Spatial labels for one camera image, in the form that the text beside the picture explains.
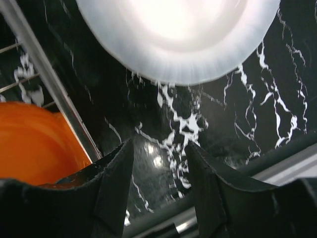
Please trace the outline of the white fluted plate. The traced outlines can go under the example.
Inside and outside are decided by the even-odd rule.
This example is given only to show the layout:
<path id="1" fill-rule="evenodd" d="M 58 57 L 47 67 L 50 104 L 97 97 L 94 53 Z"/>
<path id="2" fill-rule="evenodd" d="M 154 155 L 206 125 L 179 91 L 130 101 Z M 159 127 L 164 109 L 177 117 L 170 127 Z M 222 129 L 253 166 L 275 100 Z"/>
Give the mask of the white fluted plate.
<path id="1" fill-rule="evenodd" d="M 142 77 L 196 85 L 226 75 L 263 41 L 277 0 L 79 0 L 100 45 Z"/>

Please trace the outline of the orange bowl white inside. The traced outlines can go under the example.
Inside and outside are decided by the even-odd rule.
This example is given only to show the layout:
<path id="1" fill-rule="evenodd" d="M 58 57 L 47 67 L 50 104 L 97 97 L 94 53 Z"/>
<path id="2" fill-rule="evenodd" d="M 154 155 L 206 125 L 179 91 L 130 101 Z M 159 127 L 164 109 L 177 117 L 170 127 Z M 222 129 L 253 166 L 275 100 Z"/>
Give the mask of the orange bowl white inside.
<path id="1" fill-rule="evenodd" d="M 55 183 L 91 165 L 64 115 L 33 104 L 0 104 L 0 177 Z"/>

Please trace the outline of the metal wire dish rack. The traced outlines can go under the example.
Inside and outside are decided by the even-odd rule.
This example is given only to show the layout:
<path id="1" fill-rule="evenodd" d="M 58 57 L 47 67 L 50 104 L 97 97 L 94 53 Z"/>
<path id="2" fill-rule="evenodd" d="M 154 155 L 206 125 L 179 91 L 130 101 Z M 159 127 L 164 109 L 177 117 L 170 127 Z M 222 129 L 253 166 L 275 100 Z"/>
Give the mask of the metal wire dish rack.
<path id="1" fill-rule="evenodd" d="M 0 13 L 4 17 L 11 31 L 17 37 L 17 42 L 15 44 L 2 48 L 0 52 L 5 53 L 18 46 L 24 48 L 29 54 L 42 82 L 50 93 L 56 106 L 63 114 L 87 157 L 91 162 L 101 159 L 103 157 L 102 153 L 93 141 L 88 129 L 81 119 L 60 78 L 49 62 L 47 55 L 18 3 L 15 0 L 2 0 L 0 2 Z"/>

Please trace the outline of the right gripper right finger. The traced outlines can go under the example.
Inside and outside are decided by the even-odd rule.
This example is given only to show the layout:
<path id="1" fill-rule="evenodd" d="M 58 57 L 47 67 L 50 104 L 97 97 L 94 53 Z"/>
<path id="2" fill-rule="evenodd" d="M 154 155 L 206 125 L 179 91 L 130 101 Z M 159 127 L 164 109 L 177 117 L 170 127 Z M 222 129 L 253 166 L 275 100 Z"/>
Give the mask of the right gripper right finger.
<path id="1" fill-rule="evenodd" d="M 186 146 L 189 179 L 202 238 L 314 238 L 317 180 L 268 184 Z"/>

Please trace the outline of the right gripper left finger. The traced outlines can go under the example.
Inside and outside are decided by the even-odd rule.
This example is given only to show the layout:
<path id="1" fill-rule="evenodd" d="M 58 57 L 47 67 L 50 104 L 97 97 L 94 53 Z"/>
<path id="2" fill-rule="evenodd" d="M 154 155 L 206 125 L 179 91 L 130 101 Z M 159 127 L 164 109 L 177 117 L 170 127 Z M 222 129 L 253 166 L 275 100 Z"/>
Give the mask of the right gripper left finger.
<path id="1" fill-rule="evenodd" d="M 134 162 L 128 140 L 54 184 L 0 181 L 3 238 L 120 238 Z"/>

